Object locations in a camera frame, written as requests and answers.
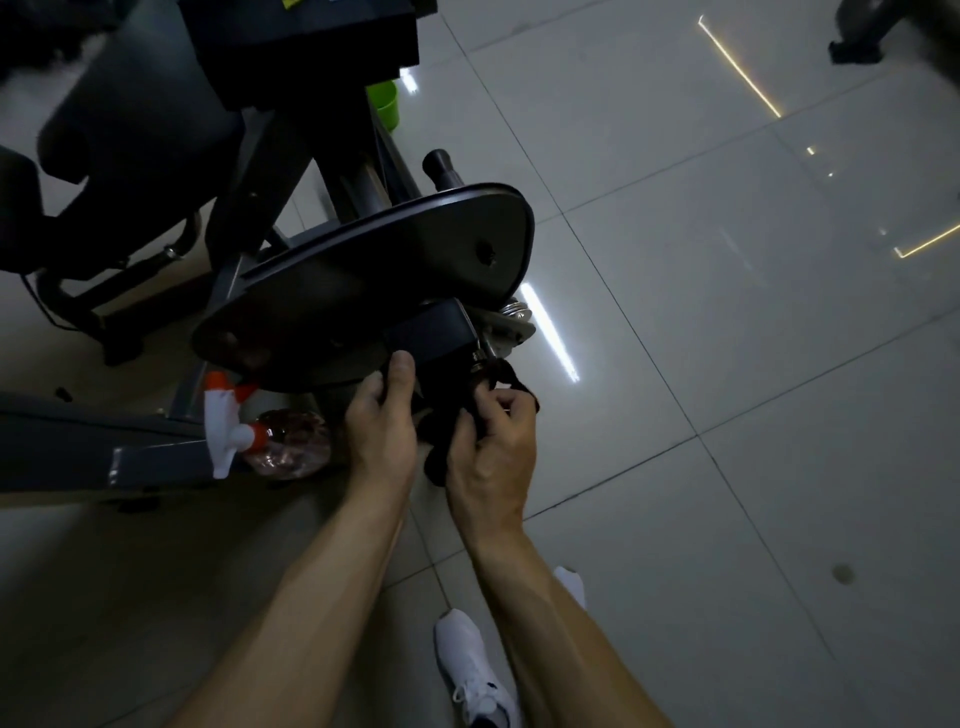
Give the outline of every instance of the hand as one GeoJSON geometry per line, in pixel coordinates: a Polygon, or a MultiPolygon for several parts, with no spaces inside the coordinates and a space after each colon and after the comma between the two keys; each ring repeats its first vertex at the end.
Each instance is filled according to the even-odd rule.
{"type": "Polygon", "coordinates": [[[487,436],[460,413],[447,456],[446,498],[467,548],[523,533],[523,506],[537,464],[537,401],[513,389],[474,392],[487,436]]]}
{"type": "Polygon", "coordinates": [[[350,492],[375,490],[380,497],[406,503],[417,467],[417,431],[410,409],[414,370],[413,356],[394,352],[382,405],[382,374],[374,372],[357,387],[347,410],[350,492]]]}

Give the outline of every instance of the shoe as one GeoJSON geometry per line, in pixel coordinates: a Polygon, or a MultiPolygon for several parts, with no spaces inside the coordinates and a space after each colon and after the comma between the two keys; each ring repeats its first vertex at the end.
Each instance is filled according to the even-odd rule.
{"type": "Polygon", "coordinates": [[[451,609],[434,625],[433,640],[440,671],[453,691],[453,702],[463,706],[467,725],[500,708],[507,714],[510,728],[520,728],[516,702],[493,673],[473,620],[459,609],[451,609]]]}
{"type": "Polygon", "coordinates": [[[576,599],[577,604],[585,611],[587,609],[587,590],[584,589],[584,580],[580,578],[580,574],[576,571],[564,569],[564,567],[556,567],[553,569],[553,575],[557,577],[557,581],[566,587],[570,596],[576,599]]]}

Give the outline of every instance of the black knob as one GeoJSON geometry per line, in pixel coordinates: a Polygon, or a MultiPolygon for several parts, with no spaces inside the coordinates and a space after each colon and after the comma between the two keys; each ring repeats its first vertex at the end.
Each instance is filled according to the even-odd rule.
{"type": "Polygon", "coordinates": [[[423,171],[433,181],[438,192],[464,186],[464,181],[453,168],[446,149],[435,149],[423,158],[423,171]]]}

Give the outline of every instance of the screw hole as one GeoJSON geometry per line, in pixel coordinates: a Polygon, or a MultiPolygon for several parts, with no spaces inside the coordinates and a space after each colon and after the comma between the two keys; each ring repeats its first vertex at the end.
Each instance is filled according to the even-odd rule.
{"type": "Polygon", "coordinates": [[[853,573],[853,569],[850,568],[849,564],[837,564],[833,567],[832,573],[833,578],[845,587],[849,587],[856,579],[856,575],[853,573]]]}
{"type": "Polygon", "coordinates": [[[477,241],[475,252],[477,255],[477,260],[479,260],[483,265],[486,265],[488,268],[491,268],[496,262],[496,251],[493,249],[493,245],[488,243],[486,240],[477,241]]]}

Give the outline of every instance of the green cup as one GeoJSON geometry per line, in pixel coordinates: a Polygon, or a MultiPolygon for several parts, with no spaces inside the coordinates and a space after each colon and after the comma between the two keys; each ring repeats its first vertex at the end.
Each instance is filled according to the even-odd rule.
{"type": "Polygon", "coordinates": [[[387,131],[396,129],[396,125],[400,123],[400,109],[396,105],[396,84],[385,81],[382,84],[369,85],[367,95],[370,96],[371,103],[387,131]]]}

